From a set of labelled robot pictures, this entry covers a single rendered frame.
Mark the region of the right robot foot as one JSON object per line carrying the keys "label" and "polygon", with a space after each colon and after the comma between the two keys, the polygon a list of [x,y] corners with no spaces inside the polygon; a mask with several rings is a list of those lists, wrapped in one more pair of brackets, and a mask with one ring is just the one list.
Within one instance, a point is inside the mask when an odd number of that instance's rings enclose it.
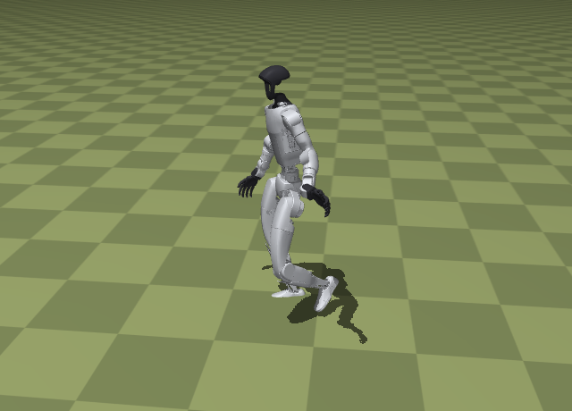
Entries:
{"label": "right robot foot", "polygon": [[[287,288],[287,289],[285,289],[285,290],[282,290],[282,291],[273,293],[272,297],[275,297],[275,298],[285,298],[285,297],[303,296],[303,295],[306,294],[303,289],[297,289],[297,290],[298,290],[297,293],[294,293],[293,290],[292,290],[293,293],[291,293],[291,292],[289,292],[289,288]],[[296,291],[296,290],[294,290],[294,291]]]}

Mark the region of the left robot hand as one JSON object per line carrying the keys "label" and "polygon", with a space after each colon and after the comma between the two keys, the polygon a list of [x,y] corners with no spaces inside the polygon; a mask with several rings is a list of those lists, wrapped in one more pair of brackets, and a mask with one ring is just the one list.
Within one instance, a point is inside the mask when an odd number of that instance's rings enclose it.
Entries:
{"label": "left robot hand", "polygon": [[302,188],[307,191],[308,200],[314,199],[318,205],[324,208],[324,210],[326,211],[324,217],[327,217],[330,213],[331,204],[329,202],[329,198],[323,193],[323,191],[321,189],[316,189],[315,187],[309,184],[304,184]]}

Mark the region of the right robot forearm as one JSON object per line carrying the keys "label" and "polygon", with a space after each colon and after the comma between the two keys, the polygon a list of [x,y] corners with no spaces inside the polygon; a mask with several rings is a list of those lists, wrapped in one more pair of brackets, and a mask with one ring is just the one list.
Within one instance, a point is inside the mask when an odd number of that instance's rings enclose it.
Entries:
{"label": "right robot forearm", "polygon": [[274,156],[274,152],[269,150],[267,146],[263,145],[262,154],[260,156],[260,160],[257,162],[257,174],[255,176],[259,178],[263,178],[265,176],[265,172],[269,169],[270,162]]}

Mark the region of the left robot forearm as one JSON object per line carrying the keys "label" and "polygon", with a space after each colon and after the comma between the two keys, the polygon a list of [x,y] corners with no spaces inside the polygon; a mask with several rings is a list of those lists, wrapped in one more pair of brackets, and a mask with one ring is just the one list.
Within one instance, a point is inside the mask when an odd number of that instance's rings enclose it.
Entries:
{"label": "left robot forearm", "polygon": [[308,151],[309,162],[303,166],[302,183],[300,187],[300,194],[302,197],[307,198],[307,191],[302,188],[304,184],[315,186],[315,177],[318,172],[319,163],[318,155],[315,150]]}

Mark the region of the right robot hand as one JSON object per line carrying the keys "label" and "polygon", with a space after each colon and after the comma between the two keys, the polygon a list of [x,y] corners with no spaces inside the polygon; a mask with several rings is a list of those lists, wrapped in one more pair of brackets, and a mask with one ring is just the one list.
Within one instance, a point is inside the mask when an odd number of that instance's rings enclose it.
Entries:
{"label": "right robot hand", "polygon": [[[256,186],[258,180],[261,180],[261,178],[255,176],[257,174],[257,167],[253,170],[253,172],[251,173],[251,176],[248,176],[247,178],[243,179],[242,181],[240,181],[240,183],[238,184],[238,188],[239,189],[239,195],[240,192],[242,191],[242,197],[244,197],[244,193],[245,193],[245,189],[246,190],[246,197],[248,197],[248,191],[250,189],[250,197],[252,197],[252,192],[254,187]],[[241,185],[242,184],[242,185]],[[244,187],[244,188],[243,188]]]}

